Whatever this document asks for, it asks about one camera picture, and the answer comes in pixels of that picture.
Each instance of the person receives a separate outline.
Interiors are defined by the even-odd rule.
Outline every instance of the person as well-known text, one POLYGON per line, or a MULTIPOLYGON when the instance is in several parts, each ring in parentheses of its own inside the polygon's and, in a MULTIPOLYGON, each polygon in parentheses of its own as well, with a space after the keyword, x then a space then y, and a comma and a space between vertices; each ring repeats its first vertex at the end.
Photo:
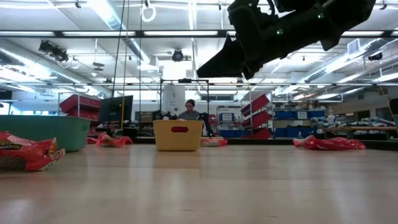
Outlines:
POLYGON ((200 113, 194 110, 195 100, 188 100, 185 103, 185 108, 187 110, 181 113, 178 118, 184 120, 196 120, 200 113))

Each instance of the black monitor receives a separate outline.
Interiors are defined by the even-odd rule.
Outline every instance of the black monitor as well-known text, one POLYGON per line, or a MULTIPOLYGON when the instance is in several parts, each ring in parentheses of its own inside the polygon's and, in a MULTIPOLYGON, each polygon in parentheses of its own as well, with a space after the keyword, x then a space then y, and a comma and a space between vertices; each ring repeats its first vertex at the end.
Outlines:
MULTIPOLYGON (((124 97, 124 118, 125 121, 131 121, 133 96, 124 97)), ((115 97, 101 100, 99 108, 98 121, 112 122, 122 120, 123 97, 115 97)))

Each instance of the ceiling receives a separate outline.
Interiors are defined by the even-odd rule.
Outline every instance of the ceiling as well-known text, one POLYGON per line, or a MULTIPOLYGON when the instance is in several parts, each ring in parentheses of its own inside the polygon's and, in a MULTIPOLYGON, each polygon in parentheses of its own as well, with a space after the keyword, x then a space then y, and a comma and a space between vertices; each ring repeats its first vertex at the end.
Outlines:
MULTIPOLYGON (((123 13, 123 1, 110 1, 115 5, 116 14, 121 17, 123 13)), ((2 21, 0 30, 109 30, 109 27, 99 16, 98 11, 95 11, 87 1, 79 2, 81 9, 76 8, 75 1, 72 0, 0 1, 0 21, 2 21)), ((151 6, 155 7, 156 15, 153 21, 143 22, 140 15, 140 5, 142 2, 130 0, 131 7, 124 8, 123 24, 127 27, 128 23, 129 30, 232 30, 233 26, 229 24, 228 13, 226 11, 226 7, 232 2, 231 0, 222 1, 223 9, 218 10, 218 0, 197 0, 196 6, 188 0, 151 1, 151 6)), ((265 0, 260 0, 263 12, 268 10, 266 2, 265 0)), ((398 28, 398 11, 389 8, 380 10, 381 3, 382 1, 377 1, 377 6, 373 10, 370 19, 353 30, 391 30, 398 28)), ((391 8, 396 7, 398 9, 398 1, 385 1, 385 3, 391 8)), ((150 9, 145 10, 144 15, 146 18, 150 17, 150 9)), ((141 81, 144 83, 159 82, 158 72, 140 72, 137 68, 139 66, 137 58, 126 48, 124 42, 118 41, 118 39, 98 39, 97 48, 95 39, 46 39, 63 49, 67 49, 69 56, 71 58, 74 57, 80 62, 80 66, 77 69, 71 67, 61 68, 48 55, 41 55, 42 53, 38 51, 41 40, 43 39, 10 38, 7 39, 7 42, 16 44, 18 48, 21 48, 18 55, 22 57, 25 54, 24 50, 26 50, 27 54, 33 53, 42 56, 40 60, 49 60, 53 62, 53 67, 67 70, 90 82, 102 83, 106 79, 113 78, 115 67, 117 78, 142 76, 141 81), (92 75, 95 68, 92 64, 93 62, 105 64, 104 71, 96 72, 97 76, 95 77, 92 75)), ((294 82, 294 79, 292 79, 294 72, 308 73, 314 68, 322 66, 327 61, 347 50, 347 44, 351 41, 353 39, 341 39, 336 47, 327 52, 323 51, 320 43, 309 45, 290 54, 288 58, 274 60, 265 64, 260 72, 252 80, 249 80, 249 82, 294 82)), ((197 46, 197 52, 193 51, 191 38, 136 39, 136 42, 146 55, 156 56, 159 59, 159 65, 172 63, 170 53, 174 49, 181 49, 183 54, 189 57, 195 54, 196 62, 200 66, 222 48, 225 39, 197 38, 194 41, 194 45, 197 46)), ((396 57, 396 53, 398 53, 396 50, 397 47, 398 44, 396 42, 384 47, 382 49, 384 58, 381 61, 354 60, 346 66, 337 69, 335 73, 344 73, 346 76, 350 76, 362 70, 369 69, 376 64, 388 62, 396 57)), ((177 64, 177 66, 186 67, 189 70, 187 73, 191 73, 188 74, 188 77, 194 77, 192 62, 190 60, 186 63, 177 64)), ((230 78, 211 80, 211 82, 213 81, 235 82, 235 80, 230 78)), ((156 88, 157 86, 150 86, 144 89, 155 90, 156 88)), ((236 89, 235 86, 213 86, 212 88, 214 90, 236 89)), ((275 88, 276 86, 259 86, 257 91, 272 90, 275 88)), ((127 89, 135 90, 137 87, 128 86, 127 89)))

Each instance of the yellow plastic basket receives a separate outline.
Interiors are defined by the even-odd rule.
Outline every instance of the yellow plastic basket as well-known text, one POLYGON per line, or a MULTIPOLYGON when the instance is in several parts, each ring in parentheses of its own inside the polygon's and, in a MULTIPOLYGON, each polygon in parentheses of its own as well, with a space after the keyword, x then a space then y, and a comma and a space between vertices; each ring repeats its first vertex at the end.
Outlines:
POLYGON ((159 151, 196 151, 200 147, 202 121, 154 121, 159 151))

